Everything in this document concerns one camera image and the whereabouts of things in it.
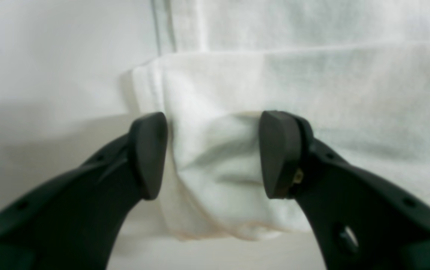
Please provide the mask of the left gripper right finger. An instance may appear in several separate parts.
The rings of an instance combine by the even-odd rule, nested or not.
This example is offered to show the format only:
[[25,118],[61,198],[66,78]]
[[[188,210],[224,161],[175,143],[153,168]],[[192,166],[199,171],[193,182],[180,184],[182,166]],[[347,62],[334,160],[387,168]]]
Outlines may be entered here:
[[349,164],[304,118],[264,111],[259,147],[265,193],[300,206],[328,270],[430,270],[430,207]]

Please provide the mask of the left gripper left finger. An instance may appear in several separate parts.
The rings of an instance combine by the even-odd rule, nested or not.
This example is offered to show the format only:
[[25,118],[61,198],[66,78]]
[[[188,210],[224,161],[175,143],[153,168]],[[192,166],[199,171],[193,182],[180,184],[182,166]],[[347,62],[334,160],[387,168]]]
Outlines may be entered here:
[[159,195],[167,141],[165,114],[146,114],[1,210],[0,270],[105,270],[127,215]]

